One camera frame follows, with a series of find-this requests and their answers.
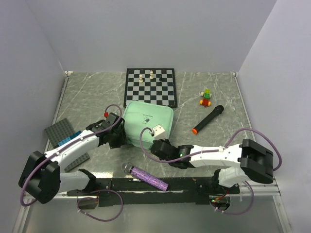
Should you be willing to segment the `colourful toy block car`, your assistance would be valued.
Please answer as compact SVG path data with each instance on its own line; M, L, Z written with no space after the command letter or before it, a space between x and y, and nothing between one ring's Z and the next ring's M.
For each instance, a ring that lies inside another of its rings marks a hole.
M200 105L202 105L204 107L211 106L210 98L211 98L212 94L211 94L209 89L205 89L204 91L202 91L200 93L200 96L202 97L202 99L200 100Z

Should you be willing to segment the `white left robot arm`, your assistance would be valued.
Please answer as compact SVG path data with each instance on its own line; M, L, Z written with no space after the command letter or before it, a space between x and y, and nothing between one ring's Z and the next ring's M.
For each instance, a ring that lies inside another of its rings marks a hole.
M66 172L65 169L83 154L108 144L120 148L127 143L125 120L115 113L106 113L105 119L86 127L65 144L40 153L33 152L18 181L22 192L27 192L42 204L51 201L56 194L78 190L91 195L96 189L97 178L86 169Z

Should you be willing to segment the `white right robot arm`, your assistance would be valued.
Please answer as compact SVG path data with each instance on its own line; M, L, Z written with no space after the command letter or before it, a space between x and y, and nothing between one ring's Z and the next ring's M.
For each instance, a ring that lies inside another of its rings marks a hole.
M220 169L214 172L212 178L212 188L216 193L223 193L244 181L261 184L273 182L273 152L251 139L225 147L174 147L161 125L152 128L151 136L154 137L151 153L172 167L219 166Z

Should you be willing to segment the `black white chessboard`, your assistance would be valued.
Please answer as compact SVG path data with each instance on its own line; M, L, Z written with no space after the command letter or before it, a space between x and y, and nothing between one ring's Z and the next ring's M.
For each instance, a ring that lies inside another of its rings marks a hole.
M154 78L150 80L150 71ZM177 92L174 68L128 68L126 70L124 101L126 107L132 101L141 101L177 108Z

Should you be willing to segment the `grey lego baseplate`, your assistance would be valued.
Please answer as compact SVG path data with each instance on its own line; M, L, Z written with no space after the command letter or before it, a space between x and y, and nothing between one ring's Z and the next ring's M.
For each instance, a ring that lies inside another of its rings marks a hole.
M44 132L46 133L53 148L59 147L61 141L68 139L75 133L73 126L67 118L60 120L59 122L47 127ZM70 172L74 168L78 167L82 163L90 159L88 153L85 153L78 157L76 160L71 162L67 167L64 168L65 172Z

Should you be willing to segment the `cream chess pawn right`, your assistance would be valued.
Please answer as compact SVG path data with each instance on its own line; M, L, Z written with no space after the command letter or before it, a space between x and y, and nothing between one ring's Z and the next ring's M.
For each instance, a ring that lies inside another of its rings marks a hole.
M152 80L154 78L154 72L151 70L150 71L150 76L149 76L150 80Z

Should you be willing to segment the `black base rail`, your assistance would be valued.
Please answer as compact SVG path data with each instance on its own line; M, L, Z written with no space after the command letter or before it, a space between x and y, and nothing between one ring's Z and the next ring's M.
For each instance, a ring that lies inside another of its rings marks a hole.
M124 204L195 203L208 205L209 198L224 194L239 194L237 184L231 188L216 184L211 177L161 178L168 190L161 191L136 178L100 178L95 191L109 189L118 192Z

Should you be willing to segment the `purple glitter microphone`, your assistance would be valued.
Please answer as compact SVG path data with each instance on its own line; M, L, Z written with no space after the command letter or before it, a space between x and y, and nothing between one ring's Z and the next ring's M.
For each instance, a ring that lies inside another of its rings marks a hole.
M122 169L125 173L131 174L132 176L138 178L139 180L144 181L161 191L167 191L168 189L169 185L167 183L149 174L148 172L132 165L131 163L122 164Z

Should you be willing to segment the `black tube orange cap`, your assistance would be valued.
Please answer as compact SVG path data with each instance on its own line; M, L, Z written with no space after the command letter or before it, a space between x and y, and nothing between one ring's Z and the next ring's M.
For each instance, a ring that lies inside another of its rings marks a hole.
M207 126L214 118L219 116L224 110L222 105L216 106L202 121L200 121L193 129L192 133L198 134L205 126Z

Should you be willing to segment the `blue lego brick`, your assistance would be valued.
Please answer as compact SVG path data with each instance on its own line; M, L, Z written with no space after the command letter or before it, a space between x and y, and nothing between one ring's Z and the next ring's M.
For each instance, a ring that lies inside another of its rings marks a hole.
M66 137L65 139L63 139L62 141L60 141L60 142L58 143L58 146L60 147L60 146L62 146L63 144L69 142L70 140L76 138L77 136L79 136L79 135L81 134L81 132L82 132L82 131L77 131L77 132L75 132L74 134L72 134L71 136Z

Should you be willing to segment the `mint green medicine case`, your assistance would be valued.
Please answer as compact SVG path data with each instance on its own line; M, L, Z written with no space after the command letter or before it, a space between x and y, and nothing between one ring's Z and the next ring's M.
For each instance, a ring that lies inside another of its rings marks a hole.
M123 118L128 143L139 148L139 135L146 127L153 129L155 136L157 136L158 129L165 131L166 136L170 135L173 125L173 109L167 106L132 101L126 106Z

